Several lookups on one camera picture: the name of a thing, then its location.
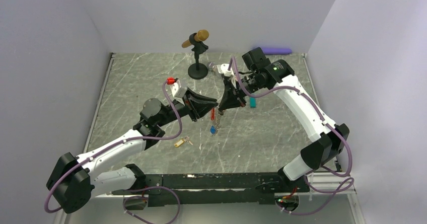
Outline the red handled key holder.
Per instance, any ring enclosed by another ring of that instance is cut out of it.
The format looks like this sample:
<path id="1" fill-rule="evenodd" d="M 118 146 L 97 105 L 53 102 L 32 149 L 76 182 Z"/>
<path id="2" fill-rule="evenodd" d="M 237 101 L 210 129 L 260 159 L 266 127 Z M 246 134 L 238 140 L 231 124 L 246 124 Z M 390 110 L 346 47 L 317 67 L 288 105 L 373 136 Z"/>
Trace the red handled key holder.
<path id="1" fill-rule="evenodd" d="M 218 133 L 221 127 L 221 118 L 223 115 L 224 115 L 224 112 L 220 111 L 218 107 L 215 107 L 211 110 L 211 114 L 210 114 L 211 127 L 215 126 L 215 128 L 217 129 L 216 134 Z"/>

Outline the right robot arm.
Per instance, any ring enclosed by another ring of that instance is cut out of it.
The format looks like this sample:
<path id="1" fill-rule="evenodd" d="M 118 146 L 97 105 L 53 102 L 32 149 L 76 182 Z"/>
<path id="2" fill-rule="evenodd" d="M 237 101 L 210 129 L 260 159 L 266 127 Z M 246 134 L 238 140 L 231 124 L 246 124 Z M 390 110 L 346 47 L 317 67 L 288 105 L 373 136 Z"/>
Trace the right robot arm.
<path id="1" fill-rule="evenodd" d="M 345 124 L 336 124 L 319 108 L 285 60 L 272 62 L 259 47 L 245 53 L 242 58 L 249 70 L 246 76 L 239 73 L 234 57 L 228 64 L 211 67 L 222 76 L 225 86 L 218 110 L 244 107 L 245 97 L 261 98 L 270 93 L 285 103 L 311 141 L 278 171 L 279 188 L 291 191 L 304 175 L 323 167 L 342 152 L 349 128 Z"/>

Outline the yellow key tag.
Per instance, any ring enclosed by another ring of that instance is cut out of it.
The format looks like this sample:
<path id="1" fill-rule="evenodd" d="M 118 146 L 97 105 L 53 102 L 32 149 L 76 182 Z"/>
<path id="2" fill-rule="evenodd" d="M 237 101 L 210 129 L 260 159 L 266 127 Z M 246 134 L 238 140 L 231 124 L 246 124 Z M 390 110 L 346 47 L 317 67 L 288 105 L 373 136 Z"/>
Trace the yellow key tag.
<path id="1" fill-rule="evenodd" d="M 174 147 L 180 147 L 180 146 L 182 146 L 184 143 L 186 143 L 186 140 L 182 138 L 182 139 L 178 140 L 178 141 L 174 144 Z"/>

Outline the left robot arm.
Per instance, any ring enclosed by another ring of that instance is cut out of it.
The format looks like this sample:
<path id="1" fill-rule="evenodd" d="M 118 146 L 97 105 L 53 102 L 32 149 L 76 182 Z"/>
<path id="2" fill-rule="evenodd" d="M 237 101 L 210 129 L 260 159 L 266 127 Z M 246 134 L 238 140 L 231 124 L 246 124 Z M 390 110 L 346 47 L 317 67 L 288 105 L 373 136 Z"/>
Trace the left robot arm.
<path id="1" fill-rule="evenodd" d="M 134 154 L 146 151 L 161 140 L 177 138 L 183 128 L 182 117 L 189 116 L 196 122 L 218 105 L 215 98 L 200 95 L 191 89 L 176 90 L 164 105 L 157 98 L 143 104 L 140 119 L 132 129 L 116 140 L 91 152 L 59 157 L 46 183 L 49 190 L 44 208 L 47 213 L 56 212 L 48 207 L 52 197 L 65 213 L 82 208 L 92 197 L 115 190 L 140 193 L 145 186 L 145 175 L 135 164 L 108 171 L 108 168 Z"/>

